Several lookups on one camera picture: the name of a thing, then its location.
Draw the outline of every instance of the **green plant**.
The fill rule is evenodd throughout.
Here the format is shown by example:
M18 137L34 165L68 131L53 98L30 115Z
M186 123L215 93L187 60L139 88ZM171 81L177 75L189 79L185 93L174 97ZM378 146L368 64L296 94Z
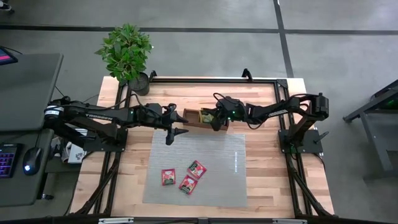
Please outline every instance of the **green plant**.
M118 81L132 80L146 69L146 53L152 50L149 35L139 32L130 24L124 24L116 27L109 33L109 38L103 40L103 47L95 54L101 55L108 64L106 69L112 77Z

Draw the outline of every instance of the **potted plant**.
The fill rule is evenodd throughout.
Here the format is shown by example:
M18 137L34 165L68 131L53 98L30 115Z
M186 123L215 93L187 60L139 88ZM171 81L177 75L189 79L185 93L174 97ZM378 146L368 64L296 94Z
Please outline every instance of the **potted plant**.
M147 53L152 50L149 35L139 32L134 26L124 24L116 27L104 38L103 47L95 54L107 63L106 69L116 77L120 85L127 84L138 95L149 92L149 77L144 73Z

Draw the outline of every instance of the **red snack packet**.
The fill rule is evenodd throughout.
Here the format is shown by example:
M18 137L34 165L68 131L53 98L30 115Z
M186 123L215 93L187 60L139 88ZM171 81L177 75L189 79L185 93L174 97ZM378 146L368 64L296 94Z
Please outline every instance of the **red snack packet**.
M206 172L206 167L200 164L198 161L193 161L192 164L188 167L188 172L191 173L194 177L199 179Z
M193 189L197 186L198 181L195 180L194 178L190 177L189 175L185 176L185 178L182 180L179 189L186 193L187 195L192 194Z
M162 185L175 184L175 169L162 170Z

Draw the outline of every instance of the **computer mouse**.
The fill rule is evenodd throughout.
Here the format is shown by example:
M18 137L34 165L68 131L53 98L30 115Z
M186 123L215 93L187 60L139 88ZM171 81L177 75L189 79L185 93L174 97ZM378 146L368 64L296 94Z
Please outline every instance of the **computer mouse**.
M22 169L25 175L34 175L40 169L40 160L42 158L42 149L33 147L25 152Z

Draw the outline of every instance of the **desk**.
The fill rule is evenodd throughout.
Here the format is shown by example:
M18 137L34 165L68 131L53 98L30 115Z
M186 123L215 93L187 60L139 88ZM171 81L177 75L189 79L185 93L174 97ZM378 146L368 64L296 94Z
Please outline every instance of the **desk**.
M291 95L305 93L301 78L288 79ZM104 77L98 105L111 106L115 102L118 82ZM213 93L218 92L245 103L269 105L275 103L273 85L250 83L151 83L147 96L140 97L143 104L157 102L161 105L177 104L179 114L184 108L199 110L214 108ZM293 217L292 199L289 190L284 155L280 153L277 132L278 118L267 120L258 130L250 130L245 123L231 123L228 133L246 135L246 175L248 207L199 207L159 205L143 203L144 186L154 130L151 128L129 129L129 137L122 153L118 181L114 195L112 216L131 217L229 217L229 218L277 218ZM71 212L77 211L97 187L103 163L103 152L94 152L82 164L73 198ZM328 184L322 163L311 154L303 154L303 164L308 187L318 201L333 213ZM106 205L108 190L105 189L102 206ZM301 208L303 198L298 191Z
M25 175L22 170L22 160L26 150L35 146L37 136L37 147L42 148L42 159L40 169L35 175ZM24 147L18 152L12 178L0 179L1 200L0 207L32 205L38 195L44 189L43 178L47 156L50 152L50 143L54 132L50 129L31 132L14 132L12 134L0 134L0 142L22 143Z

